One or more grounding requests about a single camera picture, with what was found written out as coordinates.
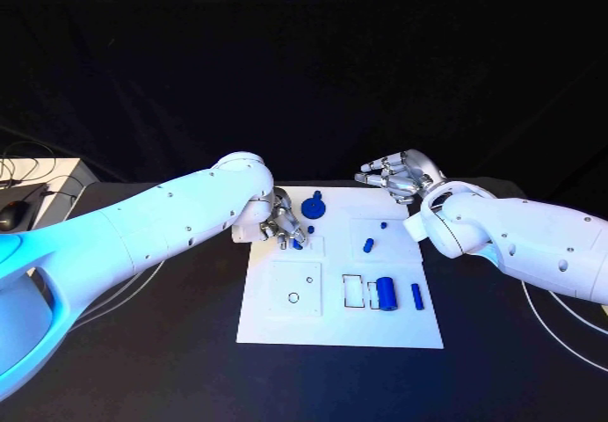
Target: black table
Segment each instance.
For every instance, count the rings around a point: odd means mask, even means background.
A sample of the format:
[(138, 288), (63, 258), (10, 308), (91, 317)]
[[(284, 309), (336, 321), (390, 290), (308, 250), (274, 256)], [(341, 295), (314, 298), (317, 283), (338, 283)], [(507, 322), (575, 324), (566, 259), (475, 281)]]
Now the black table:
[[(508, 182), (475, 183), (521, 195)], [(150, 186), (92, 185), (72, 216)], [(542, 329), (518, 282), (482, 258), (451, 260), (428, 240), (421, 247), (445, 350), (239, 345), (249, 245), (227, 231), (171, 258), (132, 300), (68, 335), (0, 404), (0, 419), (606, 420), (608, 374)], [(530, 293), (550, 328), (606, 365), (608, 338), (546, 292)], [(608, 325), (599, 306), (567, 303)]]

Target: black backdrop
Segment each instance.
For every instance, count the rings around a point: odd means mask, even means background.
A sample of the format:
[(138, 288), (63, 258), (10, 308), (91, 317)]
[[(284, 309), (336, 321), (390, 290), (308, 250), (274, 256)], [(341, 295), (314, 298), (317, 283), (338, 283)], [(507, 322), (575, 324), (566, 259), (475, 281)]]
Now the black backdrop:
[(1, 124), (125, 180), (239, 149), (278, 180), (344, 179), (416, 148), (608, 215), (605, 24), (579, 4), (3, 6), (0, 27)]

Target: blue object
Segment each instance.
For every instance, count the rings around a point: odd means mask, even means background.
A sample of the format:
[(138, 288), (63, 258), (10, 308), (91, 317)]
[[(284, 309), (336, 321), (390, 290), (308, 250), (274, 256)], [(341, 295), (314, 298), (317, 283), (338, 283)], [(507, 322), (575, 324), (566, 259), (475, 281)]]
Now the blue object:
[(390, 277), (376, 280), (376, 291), (380, 310), (396, 310), (395, 285)]
[(416, 283), (412, 285), (412, 294), (413, 294), (415, 308), (418, 310), (422, 310), (425, 308), (425, 304), (422, 303), (421, 287), (418, 286)]
[(372, 247), (373, 247), (373, 239), (367, 239), (364, 241), (363, 252), (370, 253)]
[(320, 191), (314, 191), (312, 197), (301, 203), (301, 214), (311, 220), (317, 220), (325, 214), (325, 204), (320, 200)]

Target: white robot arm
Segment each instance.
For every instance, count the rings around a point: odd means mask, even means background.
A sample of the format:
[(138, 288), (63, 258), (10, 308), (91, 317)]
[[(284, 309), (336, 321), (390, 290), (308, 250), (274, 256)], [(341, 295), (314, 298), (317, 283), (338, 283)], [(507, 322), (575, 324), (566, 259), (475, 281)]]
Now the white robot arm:
[(0, 400), (40, 369), (99, 295), (230, 226), (235, 242), (305, 242), (288, 196), (245, 152), (78, 218), (0, 236)]
[(354, 179), (383, 187), (397, 203), (421, 194), (421, 211), (403, 225), (413, 240), (429, 238), (446, 257), (478, 255), (534, 286), (608, 303), (605, 220), (531, 200), (497, 199), (478, 186), (448, 182), (415, 149), (364, 164)]

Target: white board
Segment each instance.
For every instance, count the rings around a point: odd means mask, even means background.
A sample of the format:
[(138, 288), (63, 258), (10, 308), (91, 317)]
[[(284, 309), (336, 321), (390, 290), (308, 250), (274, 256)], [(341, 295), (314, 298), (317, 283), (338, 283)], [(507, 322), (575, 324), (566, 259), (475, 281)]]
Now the white board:
[[(272, 238), (252, 243), (236, 342), (444, 348), (421, 250), (403, 228), (406, 206), (380, 189), (284, 189), (301, 227), (307, 231), (312, 225), (314, 234), (301, 251), (291, 245), (281, 250)], [(327, 212), (308, 220), (300, 204), (315, 190)], [(367, 238), (374, 241), (370, 253), (361, 250)], [(344, 306), (344, 275), (361, 276), (361, 308)], [(374, 309), (377, 296), (369, 283), (380, 277), (393, 278), (397, 310), (390, 312)], [(415, 309), (412, 283), (421, 288), (423, 310)], [(351, 295), (360, 294), (348, 289)]]

